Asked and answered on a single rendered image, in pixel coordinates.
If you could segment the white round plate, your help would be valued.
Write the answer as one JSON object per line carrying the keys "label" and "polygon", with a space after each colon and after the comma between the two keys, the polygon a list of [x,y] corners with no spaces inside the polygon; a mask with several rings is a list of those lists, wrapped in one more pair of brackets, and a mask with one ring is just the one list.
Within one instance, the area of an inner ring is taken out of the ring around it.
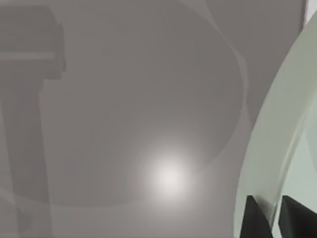
{"label": "white round plate", "polygon": [[239,238],[248,195],[282,238],[278,220],[288,195],[317,213],[317,10],[283,61],[252,130],[236,192]]}

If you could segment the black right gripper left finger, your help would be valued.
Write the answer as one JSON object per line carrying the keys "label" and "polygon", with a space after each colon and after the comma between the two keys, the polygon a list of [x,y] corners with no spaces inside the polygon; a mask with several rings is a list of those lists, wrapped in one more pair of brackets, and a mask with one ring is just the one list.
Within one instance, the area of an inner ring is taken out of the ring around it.
{"label": "black right gripper left finger", "polygon": [[266,216],[251,195],[246,198],[239,238],[273,238]]}

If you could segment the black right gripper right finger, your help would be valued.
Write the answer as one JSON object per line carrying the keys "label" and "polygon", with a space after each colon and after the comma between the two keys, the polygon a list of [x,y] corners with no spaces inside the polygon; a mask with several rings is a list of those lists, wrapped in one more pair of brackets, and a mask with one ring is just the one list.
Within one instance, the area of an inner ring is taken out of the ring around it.
{"label": "black right gripper right finger", "polygon": [[278,225],[282,238],[317,238],[317,213],[288,195],[282,197]]}

